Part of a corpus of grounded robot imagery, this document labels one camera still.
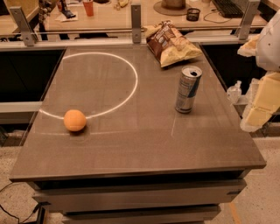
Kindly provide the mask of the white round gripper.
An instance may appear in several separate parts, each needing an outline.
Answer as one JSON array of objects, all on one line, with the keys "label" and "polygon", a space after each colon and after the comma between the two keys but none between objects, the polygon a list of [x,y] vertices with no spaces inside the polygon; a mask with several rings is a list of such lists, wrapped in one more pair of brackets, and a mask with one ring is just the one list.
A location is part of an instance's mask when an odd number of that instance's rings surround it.
[{"label": "white round gripper", "polygon": [[257,34],[242,45],[237,53],[255,56],[256,64],[267,72],[259,81],[254,99],[245,108],[241,129],[259,130],[280,109],[280,10]]}]

